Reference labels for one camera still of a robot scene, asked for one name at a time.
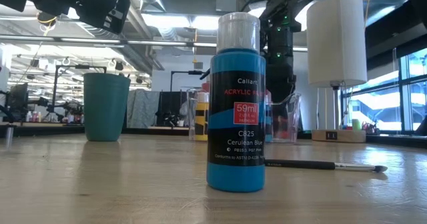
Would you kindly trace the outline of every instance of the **table surface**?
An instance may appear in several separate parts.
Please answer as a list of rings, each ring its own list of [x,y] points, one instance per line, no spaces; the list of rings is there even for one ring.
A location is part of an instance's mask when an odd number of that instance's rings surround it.
[[[205,182],[206,143],[84,135],[0,139],[0,223],[427,223],[427,150],[266,145],[266,157],[386,165],[384,174],[266,168],[256,193]]]

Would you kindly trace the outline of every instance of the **teal cup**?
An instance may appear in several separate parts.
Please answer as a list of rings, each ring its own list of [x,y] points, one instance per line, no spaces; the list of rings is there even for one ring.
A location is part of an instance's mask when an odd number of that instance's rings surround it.
[[[83,78],[87,140],[117,141],[125,119],[131,80],[106,73],[86,73]]]

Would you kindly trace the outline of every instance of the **wooden block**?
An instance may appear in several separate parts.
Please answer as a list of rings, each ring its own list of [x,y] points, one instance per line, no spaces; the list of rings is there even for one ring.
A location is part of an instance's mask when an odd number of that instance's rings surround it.
[[[366,142],[366,132],[355,130],[313,130],[312,140],[364,143]]]

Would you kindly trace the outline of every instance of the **acrylic paint bottle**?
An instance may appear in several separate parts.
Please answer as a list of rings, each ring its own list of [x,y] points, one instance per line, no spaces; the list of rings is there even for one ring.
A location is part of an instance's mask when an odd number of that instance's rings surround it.
[[[264,187],[266,61],[260,56],[260,20],[230,13],[219,20],[211,60],[207,183],[252,192]]]

